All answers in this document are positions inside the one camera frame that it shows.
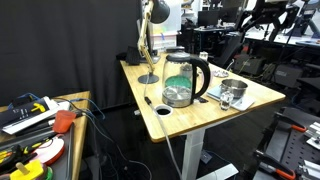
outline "desk leg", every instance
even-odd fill
[[[205,131],[200,129],[187,134],[182,166],[183,180],[195,180],[197,177]]]

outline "kettle lid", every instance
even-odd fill
[[[176,53],[169,54],[166,57],[166,59],[168,61],[178,62],[178,63],[189,62],[190,61],[190,54],[186,53],[186,52],[176,52]]]

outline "electric kettle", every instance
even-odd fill
[[[195,93],[197,67],[202,70],[204,79],[202,87]],[[171,107],[186,107],[206,92],[210,83],[210,68],[208,63],[199,57],[177,52],[167,55],[162,77],[163,103]]]

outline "lamp arm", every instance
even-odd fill
[[[142,53],[142,55],[146,58],[148,65],[149,65],[149,72],[150,73],[153,73],[154,65],[152,62],[152,58],[148,52],[148,47],[145,44],[145,40],[146,40],[147,25],[151,19],[151,12],[153,9],[153,5],[154,5],[153,1],[149,0],[148,4],[144,8],[143,20],[142,20],[142,25],[141,25],[141,30],[140,30],[140,37],[139,37],[139,41],[138,41],[139,52],[140,52],[140,54]]]

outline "floor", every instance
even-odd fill
[[[290,106],[290,98],[294,94],[294,90],[291,89],[278,90],[287,95],[286,100],[252,111],[206,131],[203,149],[213,158],[208,164],[200,162],[197,178],[231,162],[240,173],[229,179],[250,179],[256,165],[252,152],[262,139],[263,129],[271,123],[273,112],[278,111],[280,107]],[[136,105],[132,104],[107,110],[106,119],[98,120],[100,126],[105,127],[106,136],[113,138],[121,150],[119,153],[115,143],[97,135],[96,139],[102,149],[101,157],[106,160],[101,163],[102,179],[150,179],[144,165],[149,168],[154,180],[179,179],[166,142],[150,141],[142,118],[134,115],[137,109]],[[179,136],[170,139],[180,170],[185,138]]]

